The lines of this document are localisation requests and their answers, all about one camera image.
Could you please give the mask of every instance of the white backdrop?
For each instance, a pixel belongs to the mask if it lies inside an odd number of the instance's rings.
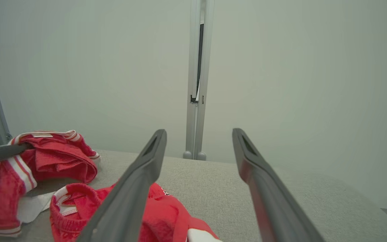
[[[81,133],[96,149],[166,155],[186,139],[190,0],[0,1],[0,98],[12,135]]]
[[[387,208],[387,1],[216,1],[207,160],[235,162],[234,127]]]

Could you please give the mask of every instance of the red fabric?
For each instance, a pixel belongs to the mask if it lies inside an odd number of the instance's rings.
[[[58,201],[60,196],[56,195],[57,192],[50,204],[50,222],[55,242],[74,242],[113,187],[94,190],[85,184],[70,184],[66,186],[68,199],[65,201],[63,197]],[[63,216],[59,204],[75,205],[77,213]],[[149,189],[138,240],[186,242],[189,228],[207,231],[218,239],[204,221],[191,217],[178,199],[154,183]]]
[[[72,135],[78,135],[75,142],[66,138]],[[99,155],[77,132],[50,136],[34,138],[32,134],[23,134],[10,142],[30,143],[35,149],[0,162],[0,236],[20,234],[20,222],[16,217],[18,201],[37,186],[37,181],[70,177],[88,183],[96,176],[96,165],[88,157],[98,158]]]

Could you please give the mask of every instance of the gray table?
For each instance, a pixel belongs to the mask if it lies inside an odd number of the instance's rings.
[[[90,184],[98,189],[115,183],[137,156],[98,150],[102,171]],[[346,184],[328,176],[274,168],[309,218],[329,242],[387,242],[387,215]],[[55,191],[75,182],[46,181],[29,196]],[[224,242],[260,241],[249,188],[235,164],[165,157],[160,184],[176,196],[192,216],[203,219]],[[49,211],[23,225],[17,239],[0,241],[53,241]]]

